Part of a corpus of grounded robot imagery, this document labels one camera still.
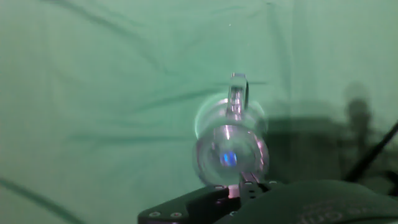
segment glass mug handle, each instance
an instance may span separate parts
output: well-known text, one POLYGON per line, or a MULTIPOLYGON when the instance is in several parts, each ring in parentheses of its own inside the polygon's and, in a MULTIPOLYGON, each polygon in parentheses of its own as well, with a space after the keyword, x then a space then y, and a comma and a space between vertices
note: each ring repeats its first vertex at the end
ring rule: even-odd
POLYGON ((240 121, 249 105, 249 82, 241 73, 233 73, 230 82, 226 117, 240 121))

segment robotic arm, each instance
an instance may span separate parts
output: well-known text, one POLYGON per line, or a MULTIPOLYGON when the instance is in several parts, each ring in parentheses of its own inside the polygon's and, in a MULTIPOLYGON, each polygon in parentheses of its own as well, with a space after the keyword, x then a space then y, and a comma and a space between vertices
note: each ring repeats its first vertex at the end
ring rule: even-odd
POLYGON ((253 173, 240 183, 207 186, 141 212, 138 224, 379 224, 398 220, 398 175, 383 173, 395 187, 379 195, 357 181, 398 131, 398 123, 342 180, 283 184, 253 173))

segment clear glass cup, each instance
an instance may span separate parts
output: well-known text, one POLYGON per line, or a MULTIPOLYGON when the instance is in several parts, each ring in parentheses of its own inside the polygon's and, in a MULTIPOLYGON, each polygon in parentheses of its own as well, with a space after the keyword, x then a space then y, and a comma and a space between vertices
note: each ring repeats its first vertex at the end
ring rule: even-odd
POLYGON ((266 116, 249 101, 249 84, 233 74, 229 92, 211 97, 195 118, 195 171, 206 185, 234 185, 242 172, 266 175, 269 157, 263 135, 266 116))

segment screw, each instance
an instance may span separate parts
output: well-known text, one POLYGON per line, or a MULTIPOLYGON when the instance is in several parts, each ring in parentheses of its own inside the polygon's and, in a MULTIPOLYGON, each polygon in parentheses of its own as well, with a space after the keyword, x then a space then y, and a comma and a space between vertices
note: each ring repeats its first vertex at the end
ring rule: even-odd
POLYGON ((178 218, 178 217, 181 217, 182 214, 179 213, 179 212, 174 212, 174 213, 172 213, 170 216, 171 216, 171 217, 174 217, 174 218, 178 218))
POLYGON ((160 215, 160 212, 152 212, 149 214, 150 217, 158 217, 160 215))

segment black cable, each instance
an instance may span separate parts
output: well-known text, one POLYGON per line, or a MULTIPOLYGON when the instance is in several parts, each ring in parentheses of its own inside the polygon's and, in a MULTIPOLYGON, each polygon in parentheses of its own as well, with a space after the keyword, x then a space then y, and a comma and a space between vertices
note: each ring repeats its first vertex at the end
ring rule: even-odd
POLYGON ((369 168, 371 163, 376 159, 376 157, 382 152, 384 146, 388 144, 388 142, 394 137, 394 135, 398 132, 398 121, 392 127, 392 129, 384 136, 383 140, 379 142, 375 147, 371 150, 371 152, 364 156, 361 160, 357 162, 357 164, 352 168, 348 175, 344 179, 348 182, 357 182, 365 173, 366 169, 369 168))

